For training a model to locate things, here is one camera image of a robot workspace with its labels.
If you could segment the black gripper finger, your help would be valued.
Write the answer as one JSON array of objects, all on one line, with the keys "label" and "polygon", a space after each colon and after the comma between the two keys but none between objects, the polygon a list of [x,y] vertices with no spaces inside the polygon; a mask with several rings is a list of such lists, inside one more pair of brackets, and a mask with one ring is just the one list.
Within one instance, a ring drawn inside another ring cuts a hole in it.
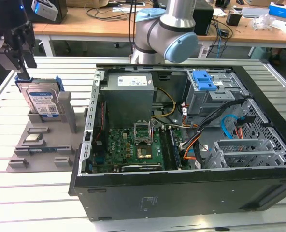
[{"label": "black gripper finger", "polygon": [[30,76],[25,67],[25,62],[29,61],[31,52],[29,50],[12,50],[11,55],[15,61],[16,73],[21,80],[30,80]]},{"label": "black gripper finger", "polygon": [[34,46],[23,46],[24,60],[28,68],[37,68],[37,63],[34,59]]}]

